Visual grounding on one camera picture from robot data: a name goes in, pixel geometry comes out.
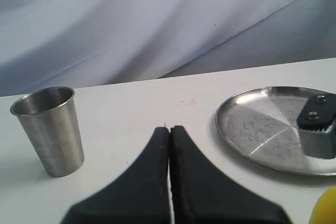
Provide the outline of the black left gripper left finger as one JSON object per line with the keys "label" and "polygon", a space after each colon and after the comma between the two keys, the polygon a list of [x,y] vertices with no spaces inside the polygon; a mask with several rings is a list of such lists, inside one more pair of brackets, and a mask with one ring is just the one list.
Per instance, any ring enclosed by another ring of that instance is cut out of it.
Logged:
{"label": "black left gripper left finger", "polygon": [[137,159],[115,181],[74,204],[63,223],[170,223],[169,131],[157,127]]}

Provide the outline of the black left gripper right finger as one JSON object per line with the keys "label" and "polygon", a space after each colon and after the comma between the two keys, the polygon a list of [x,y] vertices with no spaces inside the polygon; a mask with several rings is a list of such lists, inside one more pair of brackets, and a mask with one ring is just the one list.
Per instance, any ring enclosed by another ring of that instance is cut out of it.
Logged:
{"label": "black left gripper right finger", "polygon": [[175,223],[288,223],[285,211],[233,181],[201,152],[183,126],[171,128]]}

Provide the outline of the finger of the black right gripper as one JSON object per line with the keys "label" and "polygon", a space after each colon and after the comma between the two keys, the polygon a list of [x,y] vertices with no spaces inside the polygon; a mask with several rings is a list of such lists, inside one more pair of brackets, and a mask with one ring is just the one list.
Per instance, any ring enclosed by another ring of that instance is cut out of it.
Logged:
{"label": "finger of the black right gripper", "polygon": [[305,155],[319,159],[335,158],[335,122],[318,130],[301,130],[301,147]]}
{"label": "finger of the black right gripper", "polygon": [[301,110],[297,125],[302,130],[325,130],[335,121],[335,94],[310,97]]}

